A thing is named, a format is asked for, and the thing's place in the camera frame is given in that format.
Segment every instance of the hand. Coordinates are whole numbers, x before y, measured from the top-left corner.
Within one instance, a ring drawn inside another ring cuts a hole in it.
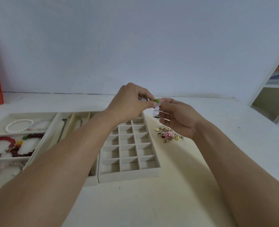
[[[129,83],[120,88],[105,111],[114,115],[118,124],[136,118],[143,110],[156,107],[154,96],[145,88]]]
[[[160,110],[169,114],[160,112],[159,121],[176,133],[192,139],[196,132],[196,124],[205,119],[186,103],[171,98],[160,98],[159,102],[161,103]]]

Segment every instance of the person's right hand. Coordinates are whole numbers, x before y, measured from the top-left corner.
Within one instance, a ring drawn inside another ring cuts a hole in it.
[[[169,114],[160,112],[159,121],[182,136],[192,139],[196,125],[205,121],[193,107],[186,103],[171,98],[160,98],[159,102],[161,103],[160,110]]]

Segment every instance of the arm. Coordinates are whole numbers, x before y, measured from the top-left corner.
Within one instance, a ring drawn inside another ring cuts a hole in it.
[[[0,226],[61,226],[108,135],[154,100],[144,88],[123,86],[109,107],[65,137],[0,189]]]
[[[160,102],[160,110],[170,114],[161,113],[160,122],[195,142],[238,225],[279,226],[279,182],[190,105]]]

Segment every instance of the forearm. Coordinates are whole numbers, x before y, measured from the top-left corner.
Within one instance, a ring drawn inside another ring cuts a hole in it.
[[[117,126],[106,112],[67,136],[0,189],[0,226],[61,226]]]
[[[239,226],[279,226],[279,182],[206,120],[193,140]]]

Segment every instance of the table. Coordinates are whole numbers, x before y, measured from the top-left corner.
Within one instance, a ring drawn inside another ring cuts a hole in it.
[[[113,96],[4,93],[0,119],[8,113],[99,111]],[[174,99],[192,105],[240,149],[279,180],[279,127],[233,98]],[[159,178],[83,188],[63,227],[236,226],[221,191],[190,139],[163,143],[153,109],[145,110],[161,163]]]

